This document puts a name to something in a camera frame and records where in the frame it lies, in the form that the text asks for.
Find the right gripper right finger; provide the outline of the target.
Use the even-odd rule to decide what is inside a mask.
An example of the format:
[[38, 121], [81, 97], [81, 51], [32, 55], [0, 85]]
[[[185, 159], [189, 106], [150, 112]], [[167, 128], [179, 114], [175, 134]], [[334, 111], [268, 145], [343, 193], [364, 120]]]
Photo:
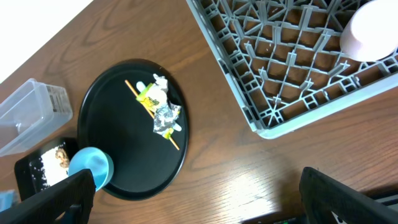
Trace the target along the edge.
[[335, 179], [305, 167], [299, 191], [309, 223], [397, 223], [397, 212]]

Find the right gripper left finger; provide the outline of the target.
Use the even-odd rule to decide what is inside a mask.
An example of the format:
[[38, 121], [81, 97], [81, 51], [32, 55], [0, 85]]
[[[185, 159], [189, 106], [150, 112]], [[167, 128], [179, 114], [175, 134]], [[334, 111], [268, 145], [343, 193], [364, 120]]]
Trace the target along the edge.
[[96, 188], [83, 169], [1, 212], [1, 223], [88, 223]]

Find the white light-blue bowl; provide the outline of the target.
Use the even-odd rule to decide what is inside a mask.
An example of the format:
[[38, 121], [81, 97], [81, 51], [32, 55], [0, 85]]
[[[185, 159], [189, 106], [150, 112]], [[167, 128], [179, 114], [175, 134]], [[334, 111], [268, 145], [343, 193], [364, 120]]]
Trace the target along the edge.
[[114, 174], [112, 158], [96, 147], [85, 147], [79, 150], [71, 159], [68, 175], [89, 169], [93, 175], [96, 191], [107, 185]]

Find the brown food scrap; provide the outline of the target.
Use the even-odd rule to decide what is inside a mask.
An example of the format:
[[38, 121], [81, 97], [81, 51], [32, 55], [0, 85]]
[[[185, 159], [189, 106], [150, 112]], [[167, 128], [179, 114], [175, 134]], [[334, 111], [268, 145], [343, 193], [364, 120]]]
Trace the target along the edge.
[[66, 151], [62, 148], [58, 148], [55, 152], [55, 158], [59, 161], [60, 167], [66, 169], [69, 167], [70, 160]]

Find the green yellow wrapper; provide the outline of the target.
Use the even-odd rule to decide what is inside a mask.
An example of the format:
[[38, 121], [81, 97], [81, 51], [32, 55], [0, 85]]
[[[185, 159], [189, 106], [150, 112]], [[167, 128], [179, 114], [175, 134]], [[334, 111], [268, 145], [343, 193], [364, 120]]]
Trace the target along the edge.
[[153, 85], [153, 83], [150, 83], [146, 86], [146, 88], [139, 93], [137, 96], [136, 100], [140, 102], [142, 105], [144, 105], [147, 109], [149, 109], [152, 112], [156, 112], [157, 109], [161, 106], [159, 105], [159, 102], [156, 100], [153, 100], [150, 97], [150, 88]]

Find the wooden chopstick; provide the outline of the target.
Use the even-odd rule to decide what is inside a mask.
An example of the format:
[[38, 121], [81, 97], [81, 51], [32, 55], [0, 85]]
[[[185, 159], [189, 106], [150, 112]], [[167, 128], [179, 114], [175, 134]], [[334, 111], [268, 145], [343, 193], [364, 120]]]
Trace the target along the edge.
[[[138, 92], [134, 89], [134, 87], [130, 84], [130, 82], [128, 80], [124, 81], [125, 84], [127, 85], [127, 87], [133, 92], [134, 96], [137, 97], [138, 96]], [[144, 109], [147, 111], [147, 113], [151, 116], [151, 118], [154, 120], [154, 114], [152, 111], [150, 111], [149, 109], [147, 109], [144, 105], [142, 105], [144, 107]], [[172, 138], [172, 136], [169, 137], [169, 141], [174, 145], [174, 147], [179, 151], [180, 147], [178, 146], [178, 144], [174, 141], [174, 139]]]

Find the light blue plastic spoon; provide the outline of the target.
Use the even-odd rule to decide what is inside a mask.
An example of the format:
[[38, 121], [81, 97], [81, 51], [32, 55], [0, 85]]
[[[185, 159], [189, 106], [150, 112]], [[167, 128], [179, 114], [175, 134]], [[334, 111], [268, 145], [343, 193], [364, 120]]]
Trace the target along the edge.
[[[137, 88], [138, 92], [140, 93], [146, 88], [146, 85], [142, 81], [139, 81], [139, 82], [136, 83], [136, 88]], [[176, 123], [173, 126], [173, 128], [176, 131], [181, 131], [182, 130], [182, 127], [178, 123]]]

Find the white tissue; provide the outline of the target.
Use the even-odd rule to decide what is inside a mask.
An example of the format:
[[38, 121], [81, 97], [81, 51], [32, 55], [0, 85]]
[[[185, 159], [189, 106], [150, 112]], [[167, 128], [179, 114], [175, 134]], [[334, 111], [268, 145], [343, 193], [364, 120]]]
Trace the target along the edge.
[[167, 102], [168, 81], [165, 77], [154, 73], [155, 83], [150, 88], [150, 97], [163, 105]]

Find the pink cup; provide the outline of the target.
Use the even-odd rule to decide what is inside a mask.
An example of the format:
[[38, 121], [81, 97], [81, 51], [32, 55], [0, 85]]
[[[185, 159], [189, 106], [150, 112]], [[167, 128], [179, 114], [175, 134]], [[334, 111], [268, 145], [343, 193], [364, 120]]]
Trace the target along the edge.
[[361, 6], [340, 37], [341, 51], [359, 62], [372, 62], [397, 48], [397, 0], [373, 0]]

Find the foil wrapper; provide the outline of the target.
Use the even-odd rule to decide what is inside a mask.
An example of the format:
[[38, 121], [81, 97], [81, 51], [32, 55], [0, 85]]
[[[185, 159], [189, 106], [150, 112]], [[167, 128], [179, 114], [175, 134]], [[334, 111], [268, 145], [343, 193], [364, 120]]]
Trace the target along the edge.
[[172, 103], [162, 105], [154, 114], [153, 132], [169, 139], [174, 131], [181, 131], [182, 127], [177, 123], [181, 106]]

